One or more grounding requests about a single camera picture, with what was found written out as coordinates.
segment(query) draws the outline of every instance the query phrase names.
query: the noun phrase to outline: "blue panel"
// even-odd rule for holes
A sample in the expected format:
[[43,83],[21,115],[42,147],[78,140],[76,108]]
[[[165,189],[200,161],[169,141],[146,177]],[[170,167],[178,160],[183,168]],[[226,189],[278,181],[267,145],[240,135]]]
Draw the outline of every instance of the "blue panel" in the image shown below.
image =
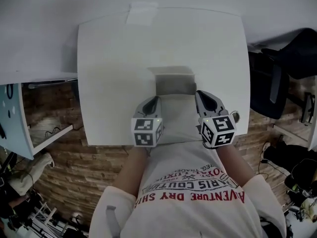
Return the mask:
[[5,132],[6,139],[0,137],[0,145],[16,154],[33,160],[32,148],[29,145],[24,130],[23,117],[20,103],[23,104],[19,97],[19,84],[0,85],[0,124]]

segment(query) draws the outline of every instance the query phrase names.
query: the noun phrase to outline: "floor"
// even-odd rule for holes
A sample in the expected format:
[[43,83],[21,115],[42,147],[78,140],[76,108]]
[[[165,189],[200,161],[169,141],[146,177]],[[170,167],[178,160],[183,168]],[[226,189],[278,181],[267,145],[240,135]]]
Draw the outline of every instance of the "floor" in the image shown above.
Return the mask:
[[[312,91],[314,81],[309,78],[292,82],[290,91],[299,97],[304,91]],[[23,100],[28,125],[34,145],[44,139],[46,131],[57,126],[73,124],[75,130],[48,146],[55,168],[47,167],[36,182],[35,189],[60,215],[68,219],[74,212],[81,213],[89,225],[94,208],[104,188],[110,185],[120,172],[127,155],[121,146],[89,146],[81,117],[80,104],[76,101],[69,83],[54,87],[29,90],[23,88]],[[270,129],[274,123],[282,125],[307,138],[309,128],[299,123],[301,110],[287,101],[280,120],[264,117],[250,110],[248,134],[238,136],[235,146],[243,158],[258,172],[260,153],[266,141],[276,142],[279,134]],[[290,138],[287,143],[298,144]],[[260,165],[260,172],[267,178],[280,204],[287,208],[289,198],[283,183],[285,175],[268,164]]]

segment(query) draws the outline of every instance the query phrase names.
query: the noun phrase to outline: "sleeve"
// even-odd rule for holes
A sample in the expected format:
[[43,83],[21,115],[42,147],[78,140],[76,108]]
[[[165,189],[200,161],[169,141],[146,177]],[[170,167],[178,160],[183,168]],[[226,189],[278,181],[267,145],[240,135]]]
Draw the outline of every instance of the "sleeve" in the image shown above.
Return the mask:
[[282,236],[286,237],[286,221],[282,207],[263,176],[257,175],[250,179],[243,186],[243,190],[253,203],[258,215],[272,222],[281,231]]
[[123,229],[133,211],[135,202],[135,196],[116,187],[108,186],[95,208],[90,224],[89,238],[112,238],[108,226],[109,221],[106,218],[107,207],[114,209],[116,221]]

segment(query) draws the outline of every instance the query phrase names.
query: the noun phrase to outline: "graphic print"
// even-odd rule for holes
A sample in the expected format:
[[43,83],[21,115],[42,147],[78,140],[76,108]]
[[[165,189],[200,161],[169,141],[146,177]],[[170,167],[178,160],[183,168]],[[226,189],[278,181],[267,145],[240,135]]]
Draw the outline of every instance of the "graphic print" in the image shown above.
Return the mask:
[[200,169],[179,169],[145,186],[134,208],[155,200],[245,202],[242,188],[213,165]]

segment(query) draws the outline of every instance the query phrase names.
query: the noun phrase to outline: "white wall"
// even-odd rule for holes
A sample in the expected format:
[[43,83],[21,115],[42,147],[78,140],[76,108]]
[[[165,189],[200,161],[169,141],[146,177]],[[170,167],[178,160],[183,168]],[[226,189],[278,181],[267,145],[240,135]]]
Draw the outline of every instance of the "white wall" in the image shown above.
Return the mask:
[[78,24],[132,1],[241,15],[248,43],[317,29],[317,0],[0,0],[0,84],[74,76]]

